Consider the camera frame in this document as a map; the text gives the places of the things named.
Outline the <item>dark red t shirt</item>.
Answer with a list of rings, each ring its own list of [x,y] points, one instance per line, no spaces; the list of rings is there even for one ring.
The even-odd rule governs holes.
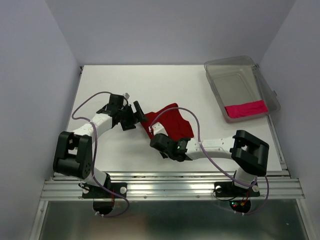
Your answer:
[[[175,141],[181,138],[190,138],[191,140],[194,137],[191,124],[182,117],[178,110],[177,103],[171,103],[161,110],[149,112],[145,116],[148,121],[143,121],[141,125],[150,139],[152,139],[154,135],[149,132],[149,127],[157,122],[164,126],[167,136]]]

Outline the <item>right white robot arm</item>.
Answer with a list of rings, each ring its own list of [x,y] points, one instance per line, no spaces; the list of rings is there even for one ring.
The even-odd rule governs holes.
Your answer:
[[[269,144],[245,130],[237,130],[234,136],[197,140],[181,138],[173,140],[164,133],[157,133],[150,140],[150,147],[160,152],[163,158],[177,162],[207,158],[225,176],[230,178],[231,192],[242,195],[267,174]],[[233,160],[238,169],[232,176],[226,173],[214,159]]]

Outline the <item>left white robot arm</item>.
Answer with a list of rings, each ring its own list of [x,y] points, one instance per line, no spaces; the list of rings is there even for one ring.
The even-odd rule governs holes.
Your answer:
[[[137,123],[146,122],[138,101],[129,104],[128,94],[109,94],[109,101],[100,108],[92,119],[76,117],[76,108],[71,115],[73,120],[85,120],[86,123],[73,131],[63,131],[59,134],[53,171],[65,176],[83,180],[94,186],[94,191],[100,197],[111,193],[110,175],[95,167],[98,138],[105,132],[120,124],[123,131],[136,128]]]

